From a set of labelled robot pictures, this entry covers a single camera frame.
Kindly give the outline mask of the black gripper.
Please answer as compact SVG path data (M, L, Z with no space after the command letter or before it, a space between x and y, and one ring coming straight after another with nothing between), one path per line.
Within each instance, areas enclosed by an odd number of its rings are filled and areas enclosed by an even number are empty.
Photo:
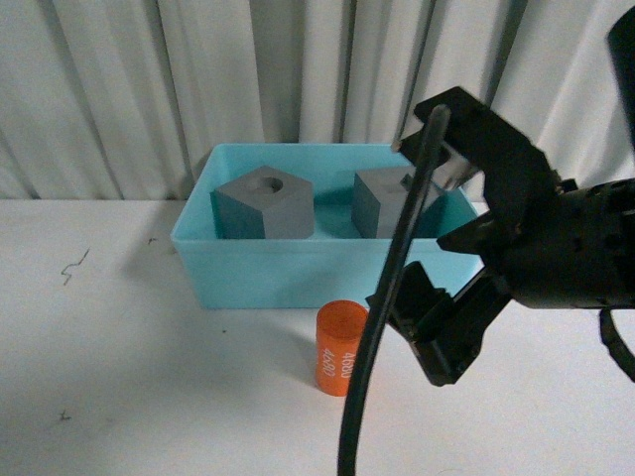
M484 175L488 212L438 243L479 256L485 270L451 296L434 287L421 263L386 263L368 298L366 380L387 325L408 342L429 382L442 387L478 357L485 331L511 298L530 308L634 305L634 181L559 194L545 153L467 90L455 86L418 103L422 128L437 107L449 120L424 208ZM511 239L494 218L528 220Z

